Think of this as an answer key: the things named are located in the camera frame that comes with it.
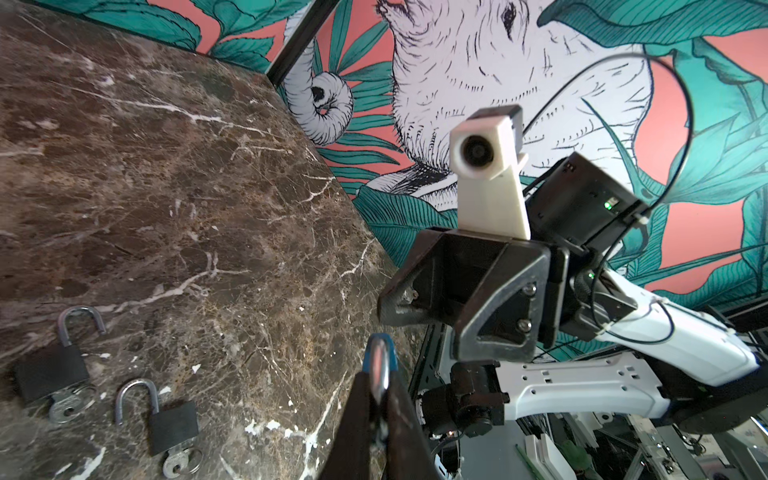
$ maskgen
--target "black wall trim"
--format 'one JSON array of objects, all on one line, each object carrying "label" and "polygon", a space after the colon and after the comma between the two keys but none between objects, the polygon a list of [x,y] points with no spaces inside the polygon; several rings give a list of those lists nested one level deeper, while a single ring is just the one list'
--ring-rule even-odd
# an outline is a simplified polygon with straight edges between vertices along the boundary
[{"label": "black wall trim", "polygon": [[299,55],[315,38],[320,27],[323,26],[338,4],[339,0],[315,0],[306,11],[306,15],[301,19],[301,23],[296,27],[296,31],[283,46],[283,49],[277,55],[275,61],[272,62],[269,70],[266,71],[266,76],[270,79],[272,85],[278,86],[283,83],[286,75],[296,64],[296,60],[299,59]]}]

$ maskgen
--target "marble table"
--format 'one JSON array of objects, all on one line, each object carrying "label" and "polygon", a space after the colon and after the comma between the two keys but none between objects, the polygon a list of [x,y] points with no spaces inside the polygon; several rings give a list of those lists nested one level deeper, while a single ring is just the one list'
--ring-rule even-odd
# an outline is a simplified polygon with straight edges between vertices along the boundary
[{"label": "marble table", "polygon": [[[319,471],[370,333],[406,370],[422,330],[379,325],[394,271],[266,81],[0,2],[0,478],[162,478],[146,377],[194,400],[206,480]],[[69,330],[96,387],[65,425],[11,367]]]}]

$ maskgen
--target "padlock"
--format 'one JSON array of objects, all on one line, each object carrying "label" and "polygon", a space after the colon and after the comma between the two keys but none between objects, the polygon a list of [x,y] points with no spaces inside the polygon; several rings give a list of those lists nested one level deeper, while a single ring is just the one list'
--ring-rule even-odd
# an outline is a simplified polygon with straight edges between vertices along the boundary
[{"label": "padlock", "polygon": [[166,478],[176,478],[182,474],[195,473],[203,462],[203,453],[188,446],[190,440],[199,433],[194,402],[185,402],[161,412],[154,383],[148,379],[133,379],[118,391],[118,397],[114,401],[114,422],[123,425],[123,398],[125,393],[136,385],[144,385],[149,389],[152,405],[152,414],[149,417],[150,455],[168,452],[163,462],[163,475]]},{"label": "padlock", "polygon": [[66,423],[79,415],[87,405],[83,392],[94,392],[88,385],[91,378],[85,368],[80,349],[72,345],[67,332],[67,319],[73,313],[89,313],[101,335],[107,332],[99,312],[90,306],[73,306],[58,316],[58,337],[61,344],[51,345],[32,353],[13,367],[13,374],[25,404],[53,398],[48,418],[53,423]]}]

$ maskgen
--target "wire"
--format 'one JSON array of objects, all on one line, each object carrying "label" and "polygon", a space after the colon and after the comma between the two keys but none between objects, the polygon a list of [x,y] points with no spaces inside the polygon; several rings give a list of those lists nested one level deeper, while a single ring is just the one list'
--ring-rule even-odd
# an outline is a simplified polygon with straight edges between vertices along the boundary
[{"label": "wire", "polygon": [[701,445],[701,439],[704,437],[704,435],[699,435],[698,439],[695,439],[694,437],[688,437],[686,439],[685,435],[680,431],[680,429],[677,427],[677,425],[672,424],[672,428],[677,433],[677,436],[680,437],[680,440],[688,445],[689,447],[692,447],[694,450],[691,452],[695,456],[701,456],[705,453],[707,453],[707,448],[704,445]]},{"label": "wire", "polygon": [[536,123],[536,121],[544,114],[545,111],[552,105],[552,103],[568,88],[570,87],[580,76],[590,71],[592,68],[597,67],[598,65],[602,65],[603,63],[617,60],[620,58],[642,58],[647,61],[651,61],[655,63],[656,65],[662,67],[664,70],[670,72],[674,79],[677,81],[677,84],[680,85],[680,89],[683,92],[683,96],[685,97],[685,105],[686,105],[686,111],[688,114],[688,132],[686,134],[685,139],[685,146],[683,147],[683,154],[680,157],[680,164],[677,165],[677,169],[675,170],[674,174],[672,174],[672,177],[669,178],[667,181],[667,187],[664,189],[664,192],[661,193],[661,195],[656,199],[653,205],[651,205],[649,212],[656,209],[658,205],[661,205],[661,203],[667,198],[667,195],[670,193],[670,190],[674,183],[677,181],[677,178],[680,176],[680,173],[683,171],[683,167],[688,162],[688,153],[690,151],[690,145],[694,141],[694,103],[690,98],[690,92],[688,91],[688,88],[685,86],[685,82],[680,77],[680,75],[677,74],[677,72],[674,70],[674,68],[670,67],[666,63],[662,62],[656,57],[651,57],[650,55],[646,55],[645,53],[636,53],[636,52],[625,52],[620,53],[616,55],[610,55],[604,58],[601,58],[600,60],[596,61],[595,63],[587,66],[582,71],[578,72],[571,80],[565,82],[565,84],[560,88],[560,90],[556,91],[554,95],[547,101],[547,103],[544,104],[544,107],[539,110],[536,115],[533,116],[531,121],[528,123],[528,125],[523,128],[523,136],[528,133],[529,130],[531,130],[531,127]]},{"label": "wire", "polygon": [[674,325],[674,319],[672,318],[672,315],[670,314],[670,311],[667,310],[666,306],[662,302],[657,302],[658,306],[661,307],[661,309],[664,311],[664,313],[667,314],[667,319],[670,322],[670,332],[661,340],[637,340],[637,339],[628,339],[626,336],[621,336],[617,333],[613,333],[610,330],[606,331],[608,335],[615,336],[619,340],[623,340],[625,342],[632,342],[637,343],[638,345],[660,345],[662,343],[669,342],[669,339],[672,338],[672,335],[674,335],[675,331],[675,325]]},{"label": "wire", "polygon": [[[655,63],[656,65],[662,67],[664,70],[666,70],[670,74],[672,74],[674,79],[677,81],[677,84],[680,85],[680,89],[682,90],[683,96],[685,97],[685,106],[686,106],[686,112],[687,112],[687,116],[688,116],[688,132],[686,133],[685,145],[683,146],[683,152],[682,152],[682,155],[680,156],[680,163],[677,165],[677,169],[675,169],[675,171],[672,174],[672,176],[669,177],[669,179],[667,180],[667,186],[664,188],[664,191],[661,192],[661,195],[659,195],[659,197],[656,199],[656,201],[654,201],[654,203],[650,207],[648,207],[647,210],[645,210],[642,213],[644,217],[650,218],[650,216],[654,212],[654,210],[656,210],[656,208],[659,205],[661,205],[664,202],[664,200],[667,198],[667,195],[669,195],[669,193],[672,190],[672,187],[675,185],[675,183],[677,182],[677,179],[680,177],[680,174],[682,173],[683,168],[685,167],[685,164],[688,162],[688,154],[690,153],[690,146],[691,146],[691,144],[694,141],[694,103],[691,100],[690,92],[688,91],[688,88],[686,87],[685,82],[680,77],[680,75],[677,74],[677,72],[674,70],[674,68],[670,67],[669,65],[667,65],[664,62],[662,62],[658,58],[651,57],[650,55],[646,55],[645,53],[626,52],[626,53],[610,55],[608,57],[602,58],[602,59],[596,61],[595,63],[587,66],[586,68],[584,68],[580,72],[578,72],[573,78],[571,78],[571,80],[567,81],[560,88],[560,90],[555,92],[555,94],[552,95],[552,97],[547,101],[547,103],[544,104],[544,107],[542,107],[541,110],[539,110],[536,113],[536,115],[533,116],[533,118],[528,123],[528,125],[526,125],[525,128],[523,128],[523,136],[525,136],[528,133],[528,131],[531,130],[531,127],[533,127],[533,125],[540,118],[540,116],[542,116],[544,114],[544,112],[547,111],[547,109],[552,105],[552,103],[568,87],[570,87],[576,81],[576,79],[578,79],[580,76],[582,76],[586,72],[590,71],[592,68],[597,67],[598,65],[601,65],[603,63],[606,63],[606,62],[609,62],[609,61],[612,61],[612,60],[617,60],[619,58],[642,58],[642,59],[644,59],[646,61],[651,61],[651,62]],[[546,180],[546,177],[541,179],[541,180],[539,180],[537,178],[536,180],[533,181],[533,183],[531,185],[528,185],[526,187],[526,190],[530,191],[533,188],[533,186],[541,183],[544,180]],[[594,308],[595,287],[598,285],[598,281],[600,279],[600,276],[603,274],[603,271],[605,270],[605,264],[607,262],[608,257],[611,255],[611,252],[613,252],[613,250],[616,248],[616,246],[619,244],[619,242],[621,242],[621,240],[624,238],[624,236],[626,236],[627,233],[629,233],[629,231],[632,230],[633,228],[634,228],[634,222],[631,223],[630,225],[627,225],[627,228],[625,228],[624,231],[621,232],[621,235],[608,248],[607,252],[605,253],[605,255],[603,255],[603,258],[601,259],[600,263],[598,264],[598,268],[593,272],[594,273],[594,278],[592,280],[591,292],[590,292],[590,295],[589,295],[589,305],[590,305],[590,310],[591,310],[591,313],[592,313],[592,318],[595,320],[595,322],[597,322],[597,318],[598,318],[597,317],[597,312],[595,311],[595,308]]]},{"label": "wire", "polygon": [[542,356],[547,355],[550,352],[554,352],[555,350],[561,349],[564,346],[569,346],[569,345],[571,345],[573,343],[576,343],[576,342],[579,342],[579,341],[580,341],[579,339],[568,340],[566,343],[561,343],[560,345],[558,345],[556,347],[550,348],[549,350],[545,350],[544,352],[539,353],[537,356],[533,357],[531,359],[531,361],[533,362],[534,360],[540,359]]},{"label": "wire", "polygon": [[[667,186],[664,188],[664,191],[661,192],[661,195],[656,199],[656,201],[646,210],[643,212],[643,215],[646,218],[650,218],[651,214],[656,210],[656,208],[661,205],[661,203],[664,201],[664,199],[667,198],[667,195],[672,190],[672,187],[677,182],[677,179],[680,177],[680,174],[683,171],[683,168],[685,167],[685,164],[688,162],[688,154],[690,153],[690,146],[694,141],[694,103],[690,98],[690,92],[688,91],[688,88],[685,86],[685,82],[683,82],[683,79],[680,77],[680,75],[677,74],[677,72],[674,70],[674,68],[670,67],[669,65],[665,64],[661,60],[651,57],[646,54],[635,54],[635,53],[624,53],[619,55],[612,55],[610,57],[603,58],[600,61],[597,61],[590,65],[589,67],[585,68],[579,74],[576,75],[576,77],[573,77],[566,85],[564,85],[563,88],[561,88],[558,93],[555,94],[555,97],[559,95],[570,83],[572,83],[579,75],[583,74],[587,70],[590,70],[592,67],[602,63],[603,61],[608,60],[609,58],[623,58],[623,57],[639,57],[639,58],[645,58],[649,61],[655,62],[657,65],[661,66],[664,70],[670,72],[672,76],[674,76],[677,83],[680,85],[680,89],[683,92],[683,96],[685,97],[685,106],[686,106],[686,112],[688,116],[688,132],[686,134],[685,138],[685,146],[683,147],[682,155],[680,156],[680,163],[677,165],[677,169],[675,169],[674,174],[672,174],[672,177],[669,178],[667,181]],[[547,105],[545,105],[545,108],[554,100],[553,97],[550,99],[549,102],[547,102]],[[542,111],[539,111],[539,113],[536,114],[536,117],[541,115]],[[600,260],[600,263],[598,264],[598,268],[594,271],[594,278],[592,279],[592,286],[591,291],[589,293],[589,306],[592,313],[592,318],[595,322],[597,322],[597,312],[594,308],[594,294],[595,294],[595,288],[598,285],[598,281],[600,279],[600,276],[603,274],[603,271],[605,270],[605,264],[608,261],[608,257],[611,255],[611,252],[616,248],[616,246],[621,242],[622,239],[629,233],[630,230],[634,228],[634,223],[630,223],[627,225],[626,228],[621,232],[621,235],[614,240],[614,242],[611,244],[610,247],[608,247],[608,250],[605,252],[605,255],[603,255],[603,258]],[[666,308],[664,308],[664,311],[667,313],[667,316],[670,318],[670,325],[672,325],[672,329],[670,331],[670,336],[672,333],[674,333],[674,321],[672,320],[672,317],[670,316],[669,312]],[[656,345],[656,343],[642,343],[644,345]]]},{"label": "wire", "polygon": [[440,440],[437,446],[432,449],[432,453],[429,454],[429,458],[434,458],[435,455],[437,455],[437,453],[443,449],[443,447],[445,447],[450,442],[456,442],[463,436],[464,436],[464,432],[461,432],[458,434],[458,437],[445,437],[444,439]]},{"label": "wire", "polygon": [[751,346],[753,348],[762,350],[763,353],[766,353],[766,349],[768,349],[767,345],[760,345],[759,343],[752,343],[752,342],[744,342],[743,340],[742,340],[742,342],[746,346]]},{"label": "wire", "polygon": [[549,170],[545,171],[543,174],[536,177],[536,180],[533,180],[529,185],[527,185],[523,189],[523,197],[528,195],[531,192],[531,190],[533,190],[534,187],[539,185],[541,182],[543,182],[544,180],[547,180],[558,169],[560,164],[562,164],[563,161],[565,161],[566,159],[567,158],[561,158],[560,160],[558,160],[556,164],[552,165],[552,168],[550,168]]}]

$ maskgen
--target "screw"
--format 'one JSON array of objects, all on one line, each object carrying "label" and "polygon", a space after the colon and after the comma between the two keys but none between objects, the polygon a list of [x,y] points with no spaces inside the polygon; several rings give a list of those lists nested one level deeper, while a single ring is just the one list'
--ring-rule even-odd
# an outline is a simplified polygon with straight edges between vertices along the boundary
[{"label": "screw", "polygon": [[518,320],[518,330],[520,330],[523,333],[528,333],[531,331],[531,320],[529,319],[520,319]]},{"label": "screw", "polygon": [[419,298],[419,292],[413,288],[406,288],[402,293],[402,299],[405,300],[406,303],[412,303],[413,300],[416,300],[417,298]]},{"label": "screw", "polygon": [[536,284],[528,283],[522,288],[522,291],[527,296],[534,296],[536,294]]}]

